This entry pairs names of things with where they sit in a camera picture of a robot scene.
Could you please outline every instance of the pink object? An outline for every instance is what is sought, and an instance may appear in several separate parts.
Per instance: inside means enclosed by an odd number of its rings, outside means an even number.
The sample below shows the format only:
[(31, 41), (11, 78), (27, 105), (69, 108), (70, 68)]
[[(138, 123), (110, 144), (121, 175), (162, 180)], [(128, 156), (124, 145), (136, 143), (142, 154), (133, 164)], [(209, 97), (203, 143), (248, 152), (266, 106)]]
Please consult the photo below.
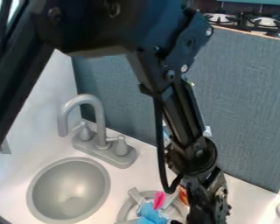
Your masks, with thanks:
[(164, 192), (156, 192), (153, 199), (153, 210), (158, 210), (164, 204), (165, 198)]

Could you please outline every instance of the silver faucet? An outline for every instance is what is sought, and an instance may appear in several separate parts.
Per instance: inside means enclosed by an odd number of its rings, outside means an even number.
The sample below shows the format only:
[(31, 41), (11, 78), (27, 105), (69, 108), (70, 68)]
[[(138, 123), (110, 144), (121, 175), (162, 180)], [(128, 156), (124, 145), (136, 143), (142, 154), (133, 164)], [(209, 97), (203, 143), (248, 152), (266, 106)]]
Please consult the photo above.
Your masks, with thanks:
[(101, 101), (91, 94), (79, 94), (72, 100), (68, 101), (60, 110), (58, 115), (58, 132), (61, 137), (68, 135), (67, 118), (69, 113), (81, 104), (89, 104), (94, 108), (95, 121), (97, 125), (97, 141), (96, 147), (101, 150), (106, 150), (110, 143), (106, 138), (106, 122), (104, 117), (104, 109)]

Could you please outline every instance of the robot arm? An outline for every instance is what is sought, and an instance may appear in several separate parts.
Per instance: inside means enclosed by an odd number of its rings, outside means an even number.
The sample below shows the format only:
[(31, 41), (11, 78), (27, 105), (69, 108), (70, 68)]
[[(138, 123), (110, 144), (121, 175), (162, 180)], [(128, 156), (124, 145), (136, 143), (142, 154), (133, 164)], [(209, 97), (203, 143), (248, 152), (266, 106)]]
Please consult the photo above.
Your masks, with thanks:
[[(85, 57), (124, 53), (140, 90), (154, 101), (164, 190), (186, 189), (188, 223), (226, 223), (228, 190), (217, 150), (202, 136), (192, 86), (182, 78), (213, 34), (200, 13), (186, 0), (38, 0), (23, 2), (6, 29), (8, 2), (0, 14), (0, 143), (54, 48)], [(162, 119), (171, 130), (166, 149)], [(165, 163), (177, 174), (171, 185)]]

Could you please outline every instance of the silver sink bowl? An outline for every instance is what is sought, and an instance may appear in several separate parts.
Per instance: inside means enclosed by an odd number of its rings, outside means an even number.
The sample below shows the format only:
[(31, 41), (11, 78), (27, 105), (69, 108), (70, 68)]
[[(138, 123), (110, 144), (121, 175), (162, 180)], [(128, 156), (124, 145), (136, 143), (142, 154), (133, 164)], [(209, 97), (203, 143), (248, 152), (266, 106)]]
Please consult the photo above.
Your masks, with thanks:
[(27, 204), (44, 223), (76, 223), (94, 214), (109, 191), (109, 174), (101, 164), (70, 157), (48, 165), (36, 175), (28, 189)]

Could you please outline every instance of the wire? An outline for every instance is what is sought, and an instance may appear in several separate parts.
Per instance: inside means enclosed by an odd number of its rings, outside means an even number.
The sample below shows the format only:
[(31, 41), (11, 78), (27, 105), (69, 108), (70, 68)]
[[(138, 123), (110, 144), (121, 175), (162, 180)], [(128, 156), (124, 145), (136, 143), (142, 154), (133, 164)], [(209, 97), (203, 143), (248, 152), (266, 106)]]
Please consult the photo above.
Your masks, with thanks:
[(156, 125), (156, 139), (157, 139), (157, 164), (158, 172), (161, 179), (161, 184), (166, 193), (172, 194), (177, 189), (180, 180), (183, 178), (182, 175), (178, 175), (168, 185), (167, 174), (165, 169), (165, 149), (164, 149), (164, 137), (163, 137), (163, 125), (162, 125), (162, 109), (159, 100), (153, 99), (153, 105), (155, 110), (155, 125)]

